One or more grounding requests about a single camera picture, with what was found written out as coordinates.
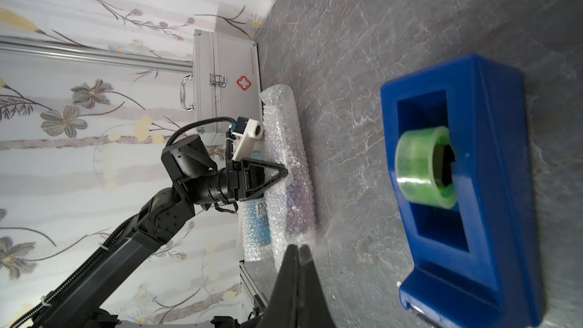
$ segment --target red cross logo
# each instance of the red cross logo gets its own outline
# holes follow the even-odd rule
[[[239,85],[239,87],[243,89],[243,91],[247,91],[247,89],[251,87],[251,82],[249,81],[249,79],[247,79],[246,76],[241,76],[239,77],[239,80],[237,80],[237,85]]]

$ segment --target green tape roll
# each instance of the green tape roll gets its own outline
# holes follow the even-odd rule
[[[395,153],[397,183],[405,199],[412,203],[451,209],[458,200],[454,184],[438,184],[433,172],[434,150],[438,145],[449,145],[448,128],[404,132]]]

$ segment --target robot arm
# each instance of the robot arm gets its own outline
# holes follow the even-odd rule
[[[174,143],[186,130],[212,121],[235,123],[227,118],[199,121],[172,135],[162,151],[162,162],[172,187],[159,191],[137,215],[122,223],[77,271],[12,327],[29,318],[33,319],[34,327],[114,327],[117,317],[111,318],[114,316],[99,306],[194,217],[194,204],[207,210],[218,203],[256,199],[288,174],[283,165],[273,162],[251,158],[233,161],[230,131],[227,132],[227,163],[221,170],[217,170],[199,135]],[[267,169],[275,173],[266,173]]]

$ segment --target case latch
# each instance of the case latch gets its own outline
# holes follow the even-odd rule
[[[224,88],[227,85],[227,78],[222,75],[209,74],[209,83]]]

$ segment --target floral wallpaper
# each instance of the floral wallpaper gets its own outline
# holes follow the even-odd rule
[[[160,154],[192,121],[184,76],[0,52],[0,327],[170,185]],[[224,144],[207,148],[224,165]],[[197,214],[102,308],[136,323],[240,317],[237,218]]]
[[[192,60],[193,30],[253,39],[275,0],[0,0],[0,35]]]

